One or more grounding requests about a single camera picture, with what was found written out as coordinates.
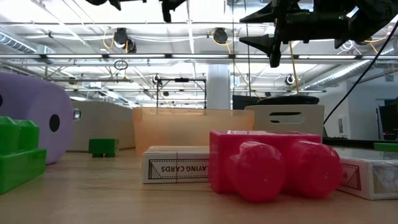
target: white box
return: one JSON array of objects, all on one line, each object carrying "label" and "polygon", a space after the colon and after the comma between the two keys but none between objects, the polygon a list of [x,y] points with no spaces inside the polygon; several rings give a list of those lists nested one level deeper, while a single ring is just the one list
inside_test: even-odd
[{"label": "white box", "polygon": [[207,182],[208,146],[152,146],[144,153],[142,183]]},{"label": "white box", "polygon": [[335,147],[343,165],[338,190],[368,199],[398,198],[398,153]]}]

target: purple foam block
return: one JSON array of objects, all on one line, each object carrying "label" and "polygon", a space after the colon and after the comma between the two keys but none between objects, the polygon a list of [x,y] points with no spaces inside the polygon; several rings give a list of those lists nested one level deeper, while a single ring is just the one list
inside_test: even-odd
[{"label": "purple foam block", "polygon": [[72,141],[72,103],[65,90],[48,81],[0,73],[0,116],[40,127],[39,147],[47,150],[47,164],[57,162]]}]

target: fluorescent light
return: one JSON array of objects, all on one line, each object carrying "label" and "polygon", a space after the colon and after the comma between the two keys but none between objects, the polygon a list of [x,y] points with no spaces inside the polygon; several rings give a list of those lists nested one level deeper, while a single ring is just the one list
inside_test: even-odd
[{"label": "fluorescent light", "polygon": [[299,59],[354,59],[355,55],[300,55]]},{"label": "fluorescent light", "polygon": [[164,58],[164,54],[110,54],[110,58]]},{"label": "fluorescent light", "polygon": [[65,89],[65,91],[109,91],[109,90],[91,90],[91,89]]},{"label": "fluorescent light", "polygon": [[[248,55],[237,55],[236,58],[249,58]],[[250,58],[254,58],[254,59],[267,59],[268,56],[266,55],[250,55]]]},{"label": "fluorescent light", "polygon": [[167,102],[167,101],[176,101],[176,102],[196,102],[196,101],[199,101],[199,102],[202,102],[204,100],[205,100],[204,98],[202,98],[202,99],[159,99],[160,102]]},{"label": "fluorescent light", "polygon": [[98,54],[89,54],[89,55],[47,55],[48,58],[102,58],[102,55]]},{"label": "fluorescent light", "polygon": [[229,55],[173,54],[173,58],[228,58]]},{"label": "fluorescent light", "polygon": [[18,54],[18,55],[0,55],[0,58],[40,58],[40,55],[36,54]]},{"label": "fluorescent light", "polygon": [[301,93],[326,93],[326,90],[302,90]]},{"label": "fluorescent light", "polygon": [[77,100],[77,101],[86,101],[87,99],[84,97],[79,97],[79,96],[71,96],[70,97],[73,100]]},{"label": "fluorescent light", "polygon": [[398,59],[398,56],[396,55],[380,55],[377,59]]}]

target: orange translucent bin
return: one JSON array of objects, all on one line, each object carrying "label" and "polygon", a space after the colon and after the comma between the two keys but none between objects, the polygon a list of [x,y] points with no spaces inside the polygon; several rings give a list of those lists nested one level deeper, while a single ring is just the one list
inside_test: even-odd
[{"label": "orange translucent bin", "polygon": [[253,130],[254,112],[135,108],[136,152],[150,146],[209,146],[211,130]]}]

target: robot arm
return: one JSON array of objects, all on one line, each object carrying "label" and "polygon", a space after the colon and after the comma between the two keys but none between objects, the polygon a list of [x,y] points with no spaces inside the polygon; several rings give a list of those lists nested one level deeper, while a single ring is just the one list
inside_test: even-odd
[{"label": "robot arm", "polygon": [[[95,6],[99,6],[106,3],[108,0],[86,0],[86,1]],[[122,9],[120,3],[125,1],[142,1],[143,3],[147,2],[147,0],[109,0],[109,3],[111,3],[112,6],[114,6],[116,9],[120,11]],[[165,22],[171,22],[172,18],[170,15],[170,10],[174,11],[186,0],[159,0],[159,1],[162,1],[163,20]]]},{"label": "robot arm", "polygon": [[[313,12],[300,9],[300,0],[272,0],[263,9],[240,22],[275,24],[274,36],[242,37],[270,58],[272,68],[280,62],[280,45],[292,40],[309,43],[316,39],[335,39],[335,48],[347,40],[362,42],[386,26],[398,13],[398,0],[314,0]],[[347,13],[359,10],[351,18]]]}]

